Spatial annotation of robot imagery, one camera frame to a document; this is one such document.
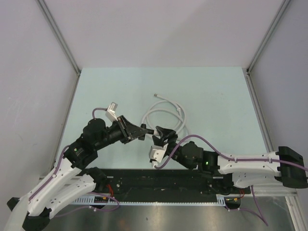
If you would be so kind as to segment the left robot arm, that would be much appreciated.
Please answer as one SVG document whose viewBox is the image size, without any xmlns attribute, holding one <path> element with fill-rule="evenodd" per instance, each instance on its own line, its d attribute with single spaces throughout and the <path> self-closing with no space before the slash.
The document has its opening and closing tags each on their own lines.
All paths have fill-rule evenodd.
<svg viewBox="0 0 308 231">
<path fill-rule="evenodd" d="M 143 139 L 145 126 L 130 123 L 119 116 L 107 126 L 93 118 L 79 138 L 62 150 L 57 165 L 24 196 L 7 202 L 11 215 L 6 231 L 41 231 L 56 215 L 74 200 L 92 193 L 106 182 L 106 175 L 97 167 L 87 166 L 98 157 L 98 151 L 120 141 L 123 144 Z"/>
</svg>

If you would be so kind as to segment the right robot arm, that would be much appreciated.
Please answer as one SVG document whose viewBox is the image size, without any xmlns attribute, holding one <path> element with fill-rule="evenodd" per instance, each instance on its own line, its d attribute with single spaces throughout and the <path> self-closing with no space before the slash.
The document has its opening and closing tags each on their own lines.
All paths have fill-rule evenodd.
<svg viewBox="0 0 308 231">
<path fill-rule="evenodd" d="M 178 141 L 176 131 L 157 126 L 151 133 L 153 146 L 149 153 L 152 167 L 164 168 L 170 160 L 208 178 L 228 177 L 225 187 L 239 189 L 280 182 L 284 187 L 306 189 L 307 167 L 303 156 L 287 146 L 277 151 L 254 156 L 223 154 L 213 145 L 206 151 L 190 140 L 188 135 Z"/>
</svg>

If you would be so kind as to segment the black T-shaped pipe fitting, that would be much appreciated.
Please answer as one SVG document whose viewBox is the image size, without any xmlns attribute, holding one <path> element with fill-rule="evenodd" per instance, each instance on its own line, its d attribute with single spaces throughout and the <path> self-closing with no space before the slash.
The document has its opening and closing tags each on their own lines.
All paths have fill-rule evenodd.
<svg viewBox="0 0 308 231">
<path fill-rule="evenodd" d="M 147 130 L 147 134 L 149 134 L 149 135 L 155 135 L 156 134 L 156 131 L 154 129 L 147 128 L 146 124 L 144 124 L 144 123 L 141 124 L 141 128 Z"/>
</svg>

